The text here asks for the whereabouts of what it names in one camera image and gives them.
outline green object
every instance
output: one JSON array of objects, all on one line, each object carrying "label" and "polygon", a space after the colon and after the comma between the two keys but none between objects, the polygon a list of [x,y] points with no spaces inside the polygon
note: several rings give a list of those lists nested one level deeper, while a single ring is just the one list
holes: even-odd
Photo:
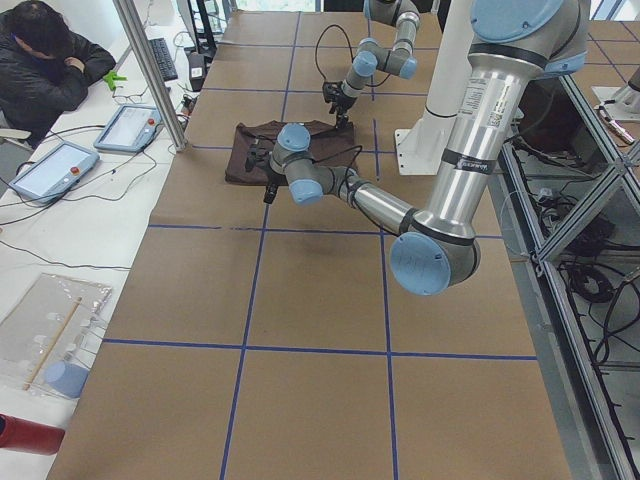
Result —
[{"label": "green object", "polygon": [[118,72],[116,72],[114,70],[111,70],[104,77],[102,77],[102,79],[105,82],[107,82],[107,85],[109,86],[109,90],[111,90],[113,92],[116,89],[116,81],[118,81],[118,80],[126,80],[127,77],[121,77],[121,76],[118,75]]}]

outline wooden stick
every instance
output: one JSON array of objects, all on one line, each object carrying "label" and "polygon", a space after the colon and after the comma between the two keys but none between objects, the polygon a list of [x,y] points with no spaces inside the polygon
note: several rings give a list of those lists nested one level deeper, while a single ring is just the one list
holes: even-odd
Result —
[{"label": "wooden stick", "polygon": [[44,362],[46,362],[47,359],[49,358],[49,355],[51,355],[51,352],[53,351],[53,347],[55,347],[56,343],[58,343],[58,340],[60,340],[60,337],[62,336],[64,329],[67,328],[67,325],[69,325],[71,318],[76,313],[76,310],[78,310],[78,307],[80,306],[81,303],[82,303],[82,297],[76,298],[76,301],[73,303],[71,310],[69,310],[69,313],[64,319],[64,322],[62,322],[62,325],[60,325],[60,328],[56,332],[56,335],[53,337],[53,339],[49,343],[49,346],[47,347],[47,350],[44,352],[44,355],[42,356],[40,361],[38,362],[38,365],[36,365],[36,368],[33,370],[33,372],[31,372],[31,375],[29,375],[29,378],[27,378],[24,385],[22,386],[23,390],[29,390],[29,388],[31,387],[31,384],[36,379],[36,377],[38,376],[38,373],[42,369]]}]

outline red cup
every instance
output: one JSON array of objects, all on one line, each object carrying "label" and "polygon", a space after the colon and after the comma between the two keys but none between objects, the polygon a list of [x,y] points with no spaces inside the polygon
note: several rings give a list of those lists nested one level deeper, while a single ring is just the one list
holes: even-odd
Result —
[{"label": "red cup", "polygon": [[60,449],[64,430],[0,413],[0,448],[53,455]]}]

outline blue tablet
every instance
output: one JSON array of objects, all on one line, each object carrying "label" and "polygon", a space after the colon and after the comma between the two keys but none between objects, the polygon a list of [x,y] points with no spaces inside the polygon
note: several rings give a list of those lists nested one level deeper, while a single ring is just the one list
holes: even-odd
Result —
[{"label": "blue tablet", "polygon": [[138,153],[153,141],[161,121],[156,107],[121,105],[93,146],[103,152]]},{"label": "blue tablet", "polygon": [[92,150],[62,142],[9,182],[9,186],[34,202],[46,204],[63,196],[99,158]]}]

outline folded cloth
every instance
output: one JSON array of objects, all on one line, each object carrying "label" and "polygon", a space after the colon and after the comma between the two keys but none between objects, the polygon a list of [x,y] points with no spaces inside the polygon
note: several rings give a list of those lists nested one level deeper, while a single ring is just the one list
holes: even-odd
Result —
[{"label": "folded cloth", "polygon": [[[236,126],[236,133],[233,139],[231,158],[225,170],[225,181],[240,185],[266,185],[267,174],[264,170],[258,167],[250,172],[245,170],[247,154],[256,140],[258,141],[259,149],[271,152],[278,133],[285,125],[286,123],[276,122],[275,120],[257,127],[247,127],[239,123]],[[332,167],[351,165],[357,171],[357,166],[353,161],[356,153],[353,123],[349,122],[341,129],[336,129],[333,125],[317,120],[306,122],[302,125],[311,134],[309,151],[316,162]]]}]

